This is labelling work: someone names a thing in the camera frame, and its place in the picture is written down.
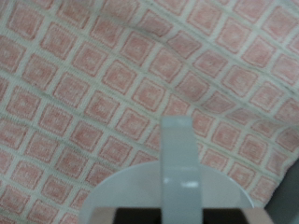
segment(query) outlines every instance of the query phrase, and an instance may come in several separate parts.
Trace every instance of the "pink square pattern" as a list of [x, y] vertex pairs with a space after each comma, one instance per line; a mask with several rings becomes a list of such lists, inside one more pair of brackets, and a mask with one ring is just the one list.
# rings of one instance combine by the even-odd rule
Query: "pink square pattern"
[[278, 42], [282, 42], [298, 21], [290, 11], [283, 7], [276, 7], [263, 24], [263, 30]]
[[54, 0], [32, 0], [32, 1], [45, 9], [49, 9], [52, 6]]
[[102, 147], [99, 157], [104, 158], [113, 164], [122, 166], [122, 164], [127, 160], [132, 148], [133, 147], [121, 140], [110, 136]]
[[167, 41], [167, 44], [185, 59], [188, 59], [202, 47], [200, 42], [184, 31], [178, 31], [174, 37]]
[[86, 181], [92, 186], [96, 186], [114, 172], [100, 163], [95, 163], [86, 177]]
[[24, 154], [45, 163], [49, 163], [58, 145], [58, 142], [55, 140], [49, 139], [47, 136], [35, 132]]
[[77, 37], [61, 25], [52, 22], [40, 43], [42, 49], [47, 50], [56, 57], [65, 60], [73, 48]]
[[248, 134], [240, 147], [238, 154], [258, 165], [261, 164], [268, 149], [268, 144], [260, 138]]
[[156, 151], [160, 150], [160, 126], [158, 124], [151, 131], [145, 145]]
[[272, 74], [293, 86], [299, 79], [299, 62], [281, 54], [272, 68]]
[[102, 78], [102, 82], [108, 85], [112, 90], [118, 91], [125, 95], [132, 86], [137, 74], [127, 65], [116, 60], [106, 70], [106, 74]]
[[6, 186], [0, 198], [0, 206], [8, 212], [20, 215], [28, 203], [30, 195], [10, 185]]
[[164, 97], [165, 89], [148, 78], [142, 79], [132, 100], [155, 112]]
[[291, 51], [295, 52], [296, 54], [299, 54], [299, 35], [296, 35], [296, 36], [292, 39], [292, 41], [291, 41], [291, 43], [289, 44], [288, 48], [289, 48]]
[[181, 67], [182, 62], [180, 62], [174, 54], [169, 52], [167, 49], [160, 49], [151, 63], [149, 71], [170, 83], [178, 75]]
[[235, 103], [233, 101], [218, 91], [215, 91], [214, 94], [203, 104], [205, 109], [215, 114], [221, 114], [229, 109], [232, 109], [234, 106]]
[[251, 30], [242, 23], [229, 18], [224, 24], [217, 43], [232, 53], [238, 53], [247, 40]]
[[249, 186], [255, 175], [256, 172], [253, 169], [236, 161], [228, 173], [228, 176], [235, 180], [244, 189]]
[[62, 179], [50, 175], [41, 190], [41, 194], [56, 203], [62, 204], [68, 197], [71, 189], [72, 186], [65, 183]]
[[196, 59], [193, 66], [208, 76], [216, 77], [227, 63], [223, 56], [209, 49]]
[[90, 18], [90, 14], [90, 10], [79, 1], [64, 0], [56, 15], [64, 21], [83, 29]]
[[221, 83], [236, 95], [245, 97], [257, 79], [257, 74], [234, 65]]
[[55, 168], [65, 175], [78, 178], [81, 175], [86, 162], [87, 159], [84, 156], [81, 156], [78, 152], [66, 147], [60, 155]]
[[269, 63], [275, 51], [275, 47], [258, 36], [242, 55], [242, 59], [253, 66], [264, 68]]
[[20, 119], [32, 120], [36, 114], [40, 98], [29, 91], [17, 86], [11, 94], [7, 112]]
[[13, 156], [10, 153], [0, 149], [0, 174], [4, 175], [7, 172], [12, 160]]
[[299, 124], [299, 102], [287, 100], [276, 113], [275, 118], [288, 124]]
[[43, 173], [42, 169], [32, 163], [19, 161], [11, 179], [28, 189], [35, 189]]
[[8, 81], [0, 77], [0, 103], [6, 94], [7, 86], [8, 86]]
[[150, 120], [145, 116], [131, 108], [126, 108], [115, 130], [137, 141], [149, 123]]
[[157, 158], [149, 155], [146, 152], [143, 151], [137, 151], [137, 153], [135, 154], [135, 157], [133, 158], [132, 162], [131, 162], [131, 166], [132, 165], [137, 165], [143, 162], [147, 162], [147, 161], [157, 161]]
[[215, 118], [195, 109], [192, 113], [193, 128], [196, 134], [206, 137]]
[[66, 105], [77, 108], [89, 88], [87, 82], [66, 72], [57, 84], [53, 95]]
[[141, 21], [137, 25], [146, 32], [155, 34], [159, 37], [166, 35], [173, 27], [172, 23], [160, 17], [151, 10], [147, 10]]
[[137, 0], [106, 0], [103, 11], [121, 21], [128, 22], [139, 8]]
[[54, 78], [58, 66], [46, 59], [32, 54], [22, 74], [22, 78], [31, 85], [45, 91]]
[[208, 1], [196, 1], [187, 22], [205, 35], [211, 35], [221, 17], [221, 10]]
[[299, 132], [292, 128], [286, 129], [279, 134], [276, 142], [290, 152], [294, 152], [299, 147]]
[[15, 73], [26, 48], [15, 41], [0, 35], [0, 67]]
[[99, 16], [94, 23], [90, 36], [110, 48], [114, 48], [120, 39], [123, 27], [114, 21]]
[[108, 124], [119, 105], [120, 103], [113, 98], [101, 91], [96, 91], [84, 113], [93, 119]]
[[269, 120], [266, 119], [262, 119], [262, 120], [258, 120], [256, 121], [252, 126], [251, 129], [261, 133], [262, 135], [270, 138], [273, 136], [273, 134], [275, 133], [275, 131], [280, 127], [279, 124], [273, 123]]
[[155, 0], [155, 2], [164, 7], [167, 11], [179, 16], [184, 10], [188, 0]]
[[78, 223], [78, 217], [70, 214], [70, 213], [65, 213], [59, 224], [73, 224], [73, 223]]
[[44, 16], [37, 13], [28, 5], [17, 2], [10, 15], [7, 27], [21, 37], [33, 40], [44, 19]]
[[221, 122], [212, 136], [212, 142], [232, 151], [235, 148], [241, 130], [225, 122]]
[[73, 116], [61, 108], [47, 104], [38, 125], [43, 129], [64, 136]]
[[87, 75], [95, 77], [106, 58], [106, 52], [89, 42], [84, 42], [77, 50], [72, 64]]
[[190, 104], [171, 94], [163, 114], [165, 116], [186, 115], [189, 106]]
[[278, 102], [283, 91], [272, 83], [265, 81], [263, 85], [254, 93], [250, 102], [253, 105], [269, 112]]
[[13, 123], [8, 119], [0, 119], [0, 143], [18, 150], [28, 128]]
[[272, 179], [262, 176], [256, 187], [251, 191], [250, 196], [253, 199], [266, 203], [276, 186], [276, 183]]
[[70, 140], [79, 147], [93, 152], [103, 132], [85, 121], [79, 121]]
[[248, 109], [240, 108], [228, 114], [226, 118], [233, 119], [240, 124], [247, 125], [249, 122], [258, 119], [259, 116]]
[[41, 200], [36, 200], [27, 218], [38, 224], [50, 224], [55, 219], [58, 212], [58, 208], [44, 203]]
[[266, 169], [273, 174], [280, 176], [283, 172], [283, 166], [288, 157], [279, 152], [278, 150], [273, 150], [268, 163], [266, 164]]
[[193, 72], [188, 72], [186, 76], [176, 86], [176, 90], [191, 99], [198, 101], [208, 91], [209, 84]]
[[70, 206], [72, 208], [79, 210], [81, 208], [81, 206], [83, 205], [85, 199], [89, 195], [89, 193], [90, 192], [85, 189], [80, 189], [78, 191], [78, 193], [76, 194], [76, 196]]
[[273, 0], [240, 0], [234, 11], [244, 19], [255, 23], [269, 8]]
[[209, 148], [206, 151], [206, 154], [204, 155], [203, 159], [201, 160], [201, 163], [219, 171], [222, 171], [227, 165], [228, 160], [228, 157], [222, 155], [220, 152], [217, 152]]
[[151, 39], [131, 32], [121, 49], [121, 55], [141, 66], [149, 56], [153, 46], [154, 42]]

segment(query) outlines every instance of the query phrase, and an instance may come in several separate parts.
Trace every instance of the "gray plastic object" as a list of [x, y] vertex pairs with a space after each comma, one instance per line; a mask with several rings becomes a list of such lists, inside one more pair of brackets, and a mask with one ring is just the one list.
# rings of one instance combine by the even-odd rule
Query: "gray plastic object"
[[162, 223], [202, 224], [198, 149], [189, 117], [164, 117], [162, 126]]

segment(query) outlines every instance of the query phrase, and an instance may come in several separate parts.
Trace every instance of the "gray base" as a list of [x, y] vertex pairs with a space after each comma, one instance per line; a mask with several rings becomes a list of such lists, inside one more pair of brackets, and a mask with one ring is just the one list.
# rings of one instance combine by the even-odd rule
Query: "gray base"
[[299, 217], [299, 160], [287, 172], [265, 210], [276, 224], [294, 224]]

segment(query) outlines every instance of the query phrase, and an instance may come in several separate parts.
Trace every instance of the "patterned fabric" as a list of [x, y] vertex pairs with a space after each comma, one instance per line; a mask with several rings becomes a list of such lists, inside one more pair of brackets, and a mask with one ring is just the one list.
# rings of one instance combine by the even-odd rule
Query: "patterned fabric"
[[0, 0], [0, 222], [77, 223], [193, 117], [257, 206], [299, 156], [299, 1]]

